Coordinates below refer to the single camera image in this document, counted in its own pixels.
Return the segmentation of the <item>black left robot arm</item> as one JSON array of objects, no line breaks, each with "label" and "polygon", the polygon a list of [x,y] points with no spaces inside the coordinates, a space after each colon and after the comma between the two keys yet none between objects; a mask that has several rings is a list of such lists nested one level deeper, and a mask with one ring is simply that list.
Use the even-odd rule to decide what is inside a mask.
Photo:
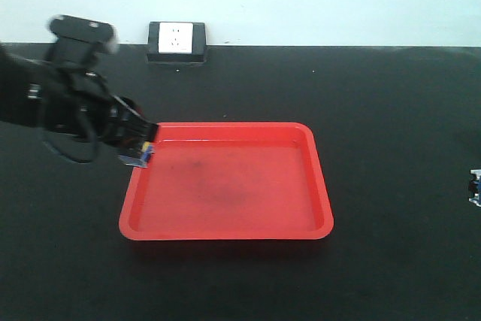
[{"label": "black left robot arm", "polygon": [[1,120],[120,148],[152,142],[159,129],[132,100],[114,95],[103,77],[5,50],[1,51]]}]

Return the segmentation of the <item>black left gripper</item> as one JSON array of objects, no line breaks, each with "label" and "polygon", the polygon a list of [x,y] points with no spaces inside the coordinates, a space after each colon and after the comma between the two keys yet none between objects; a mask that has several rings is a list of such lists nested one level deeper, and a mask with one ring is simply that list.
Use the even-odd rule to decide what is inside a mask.
[{"label": "black left gripper", "polygon": [[97,147],[142,147],[154,142],[158,124],[150,122],[129,98],[114,95],[106,80],[92,71],[59,72],[41,93],[39,135],[49,147],[55,134]]}]

